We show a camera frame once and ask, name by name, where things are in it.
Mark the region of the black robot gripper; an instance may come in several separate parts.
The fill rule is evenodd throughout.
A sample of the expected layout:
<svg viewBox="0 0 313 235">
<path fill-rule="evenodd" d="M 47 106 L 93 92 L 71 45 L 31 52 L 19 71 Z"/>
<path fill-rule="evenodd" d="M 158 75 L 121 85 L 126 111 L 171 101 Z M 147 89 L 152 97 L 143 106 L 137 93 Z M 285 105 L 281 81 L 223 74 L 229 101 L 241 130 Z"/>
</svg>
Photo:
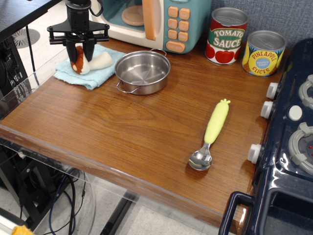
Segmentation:
<svg viewBox="0 0 313 235">
<path fill-rule="evenodd" d="M 49 26 L 49 42 L 52 45 L 66 46 L 70 62 L 76 63 L 76 43 L 83 43 L 83 50 L 88 61 L 93 58 L 94 45 L 109 40 L 110 26 L 89 20 L 92 13 L 90 4 L 67 4 L 67 19 L 59 24 Z"/>
</svg>

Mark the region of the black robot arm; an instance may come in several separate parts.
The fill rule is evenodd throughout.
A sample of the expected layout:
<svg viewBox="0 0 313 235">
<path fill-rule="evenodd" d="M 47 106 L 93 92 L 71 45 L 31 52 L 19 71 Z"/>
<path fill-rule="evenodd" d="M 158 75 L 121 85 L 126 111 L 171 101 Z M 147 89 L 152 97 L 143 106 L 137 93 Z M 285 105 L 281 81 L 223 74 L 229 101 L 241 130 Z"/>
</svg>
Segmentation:
<svg viewBox="0 0 313 235">
<path fill-rule="evenodd" d="M 53 26 L 49 26 L 49 42 L 52 45 L 62 44 L 67 48 L 70 62 L 76 63 L 78 52 L 76 44 L 83 45 L 83 52 L 88 61 L 92 60 L 94 45 L 98 42 L 109 40 L 108 30 L 110 26 L 104 23 L 96 23 L 89 20 L 89 13 L 100 16 L 103 5 L 98 13 L 91 9 L 90 0 L 67 0 L 67 19 Z"/>
</svg>

